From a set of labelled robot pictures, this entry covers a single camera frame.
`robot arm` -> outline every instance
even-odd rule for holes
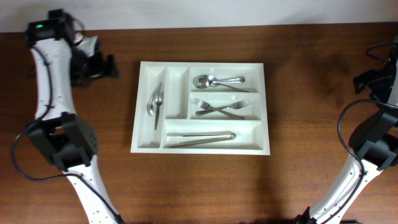
[[[354,79],[356,93],[367,88],[372,90],[371,98],[381,102],[377,105],[388,103],[397,106],[397,67],[398,47],[393,44],[390,59],[386,62],[384,68],[380,71],[370,70]],[[397,122],[398,113],[396,110],[386,107],[380,108],[377,113],[363,121],[351,135],[349,146],[362,162],[364,173],[361,164],[352,155],[349,155],[343,170],[328,192],[312,208],[308,207],[303,215],[297,216],[294,223],[340,223],[345,211],[365,186],[383,170],[398,164],[398,150],[396,150],[398,139],[387,133],[391,128],[396,128]]]
[[[66,177],[90,223],[124,223],[101,180],[95,133],[77,116],[71,91],[71,84],[87,85],[119,74],[111,55],[103,61],[97,37],[80,37],[76,45],[75,35],[73,18],[62,10],[50,11],[48,20],[28,26],[39,92],[35,118],[41,122],[27,135],[50,164],[75,175]]]

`metal tongs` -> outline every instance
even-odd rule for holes
[[[183,146],[192,146],[196,144],[204,144],[210,142],[219,142],[219,141],[226,141],[226,140],[234,140],[236,137],[235,133],[200,133],[200,134],[167,134],[168,137],[203,137],[203,136],[227,136],[223,138],[211,138],[211,139],[201,139],[201,140],[194,140],[194,141],[186,141],[180,142],[178,144],[173,144],[171,146],[166,147],[183,147]]]

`wood grain surface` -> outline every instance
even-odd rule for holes
[[[364,51],[397,31],[397,23],[88,31],[121,72],[120,80],[73,90],[78,114],[98,135],[113,204],[127,223],[293,219],[322,197],[346,160],[338,116],[368,97],[354,94],[352,78],[382,66]],[[37,89],[24,35],[0,34],[0,52],[0,223],[88,223],[68,180],[31,182],[11,166],[11,142],[34,118]],[[263,63],[271,156],[131,154],[140,61]],[[344,137],[375,111],[349,111]],[[27,139],[17,159],[34,176],[58,174]],[[375,178],[345,220],[397,223],[397,176],[391,167]]]

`white cutlery tray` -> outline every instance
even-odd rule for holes
[[[225,86],[195,88],[192,80],[198,75],[213,75],[219,80],[244,77],[244,83],[228,85],[250,93],[237,92]],[[159,108],[155,130],[155,114],[149,116],[146,106],[159,82],[162,82],[164,100]],[[225,109],[245,117],[245,120],[233,120],[219,112],[196,116],[195,112],[202,109],[192,103],[194,98],[204,100],[211,106],[224,106],[246,99],[251,104],[239,110]],[[230,132],[236,134],[234,140],[168,147],[179,142],[209,138],[170,137],[168,134]],[[131,152],[269,155],[263,64],[141,62]]]

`silver spoon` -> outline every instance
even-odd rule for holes
[[[223,85],[223,86],[227,86],[229,88],[232,88],[234,90],[243,91],[243,92],[249,92],[249,91],[246,91],[246,90],[241,90],[239,88],[235,88],[235,87],[232,87],[232,86],[224,84],[224,83],[242,83],[242,82],[244,82],[244,77],[237,77],[237,78],[230,78],[230,79],[225,79],[225,80],[218,80],[213,75],[199,75],[197,77],[194,77],[192,82],[193,82],[193,85],[196,88],[199,88],[199,89],[208,88],[209,86],[217,87],[219,85]]]
[[[157,122],[159,121],[159,108],[163,103],[163,93],[161,94],[156,94],[155,99],[154,99],[157,108],[156,108],[156,115],[155,115],[155,130],[157,129]]]
[[[160,92],[160,86],[162,86],[162,82],[159,82],[159,84],[156,86],[154,89],[154,92],[151,94],[148,104],[147,104],[147,112],[149,116],[154,115],[154,105],[152,104],[155,100],[156,94]]]

